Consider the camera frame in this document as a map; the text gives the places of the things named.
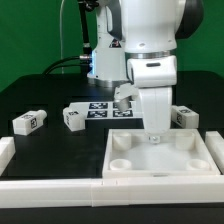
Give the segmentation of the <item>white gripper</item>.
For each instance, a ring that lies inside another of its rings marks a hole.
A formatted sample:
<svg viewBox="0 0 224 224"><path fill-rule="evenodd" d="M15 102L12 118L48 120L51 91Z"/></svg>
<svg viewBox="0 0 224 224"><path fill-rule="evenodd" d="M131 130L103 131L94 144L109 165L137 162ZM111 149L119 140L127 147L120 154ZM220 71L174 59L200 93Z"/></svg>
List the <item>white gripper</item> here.
<svg viewBox="0 0 224 224"><path fill-rule="evenodd" d="M175 56L154 59L129 59L128 76L137 89L143 126L152 144L159 144L160 135L170 129L172 86L177 83Z"/></svg>

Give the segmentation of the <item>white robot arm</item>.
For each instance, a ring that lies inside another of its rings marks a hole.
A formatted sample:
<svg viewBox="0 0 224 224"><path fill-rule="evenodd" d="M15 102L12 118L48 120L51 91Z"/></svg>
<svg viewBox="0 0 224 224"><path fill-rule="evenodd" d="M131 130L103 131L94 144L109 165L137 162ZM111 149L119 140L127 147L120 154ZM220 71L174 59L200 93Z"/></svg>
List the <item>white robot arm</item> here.
<svg viewBox="0 0 224 224"><path fill-rule="evenodd" d="M94 11L96 48L88 81L115 89L118 109L136 102L152 143L171 123L177 83L178 39L189 38L204 17L203 0L78 0L81 20Z"/></svg>

